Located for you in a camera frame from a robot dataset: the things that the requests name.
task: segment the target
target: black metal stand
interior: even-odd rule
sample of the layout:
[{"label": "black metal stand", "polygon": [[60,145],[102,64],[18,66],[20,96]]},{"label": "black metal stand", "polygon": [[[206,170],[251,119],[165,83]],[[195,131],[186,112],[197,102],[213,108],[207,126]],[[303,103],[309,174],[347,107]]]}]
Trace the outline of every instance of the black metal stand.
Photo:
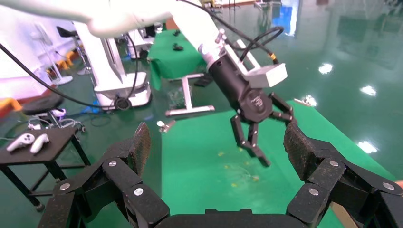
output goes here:
[{"label": "black metal stand", "polygon": [[57,182],[65,180],[67,177],[63,172],[63,169],[76,169],[76,168],[84,168],[86,166],[90,166],[86,154],[83,151],[80,143],[78,142],[76,137],[71,137],[72,144],[77,150],[83,164],[80,165],[58,165],[56,161],[43,162],[46,166],[47,170],[40,176],[40,178],[32,185],[30,189],[22,183],[22,181],[12,172],[12,170],[8,166],[1,166],[0,169],[4,173],[4,175],[20,190],[20,192],[35,206],[37,211],[42,211],[45,206],[40,203],[40,201],[36,198],[39,196],[52,196],[53,191],[36,191],[37,188],[41,185],[43,180],[50,173]]}]

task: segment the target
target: yellow cable connector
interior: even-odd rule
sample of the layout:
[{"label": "yellow cable connector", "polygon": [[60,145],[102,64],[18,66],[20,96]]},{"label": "yellow cable connector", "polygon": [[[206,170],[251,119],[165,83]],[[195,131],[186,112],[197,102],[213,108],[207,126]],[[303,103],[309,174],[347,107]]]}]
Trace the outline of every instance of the yellow cable connector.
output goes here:
[{"label": "yellow cable connector", "polygon": [[271,58],[271,60],[276,60],[276,56],[273,54],[269,55],[269,57]]}]

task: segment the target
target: white vr controller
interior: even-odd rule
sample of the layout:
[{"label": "white vr controller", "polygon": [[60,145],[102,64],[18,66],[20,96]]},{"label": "white vr controller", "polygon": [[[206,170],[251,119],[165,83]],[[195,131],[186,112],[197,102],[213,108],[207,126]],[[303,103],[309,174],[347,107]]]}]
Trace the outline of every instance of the white vr controller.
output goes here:
[{"label": "white vr controller", "polygon": [[35,154],[42,149],[43,144],[48,143],[49,138],[48,134],[41,134],[34,142],[34,144],[31,146],[31,153]]},{"label": "white vr controller", "polygon": [[30,144],[33,144],[34,141],[35,141],[34,135],[29,133],[22,134],[7,147],[7,151],[11,152],[17,148],[26,147]]},{"label": "white vr controller", "polygon": [[26,147],[30,144],[31,146],[30,152],[31,153],[38,153],[42,148],[43,144],[49,142],[49,138],[47,134],[40,135],[36,140],[35,136],[29,133],[22,134],[18,137],[15,141],[13,141],[8,147],[7,151],[11,152],[18,148]]}]

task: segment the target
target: orange barrier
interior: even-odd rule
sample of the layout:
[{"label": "orange barrier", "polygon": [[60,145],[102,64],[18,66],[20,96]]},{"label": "orange barrier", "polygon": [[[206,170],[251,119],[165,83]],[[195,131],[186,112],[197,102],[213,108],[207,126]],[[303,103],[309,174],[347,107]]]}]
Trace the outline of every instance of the orange barrier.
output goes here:
[{"label": "orange barrier", "polygon": [[0,100],[0,110],[8,108],[11,106],[15,111],[21,111],[22,106],[18,103],[16,99],[13,98],[5,98]]}]

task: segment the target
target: robotic arm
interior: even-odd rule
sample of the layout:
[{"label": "robotic arm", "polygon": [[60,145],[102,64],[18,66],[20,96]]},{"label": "robotic arm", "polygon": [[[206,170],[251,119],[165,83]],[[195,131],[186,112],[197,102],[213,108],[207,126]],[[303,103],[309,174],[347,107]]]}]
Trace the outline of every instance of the robotic arm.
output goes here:
[{"label": "robotic arm", "polygon": [[[270,162],[257,146],[258,123],[267,118],[285,123],[294,121],[292,109],[285,101],[275,94],[267,96],[262,90],[287,77],[285,64],[277,64],[274,54],[270,54],[276,64],[261,67],[248,53],[246,56],[254,66],[248,71],[234,52],[234,45],[228,42],[224,30],[217,29],[198,0],[0,0],[0,5],[78,21],[86,24],[89,32],[99,38],[113,38],[173,17],[181,32],[204,58],[208,72],[237,112],[231,124],[238,146],[258,157],[264,166],[269,166]],[[237,43],[239,48],[245,48],[241,40]],[[282,113],[274,112],[273,105]],[[247,139],[241,122],[249,124]]]},{"label": "robotic arm", "polygon": [[92,35],[113,38],[172,17],[174,0],[0,0],[15,10],[87,24]]}]

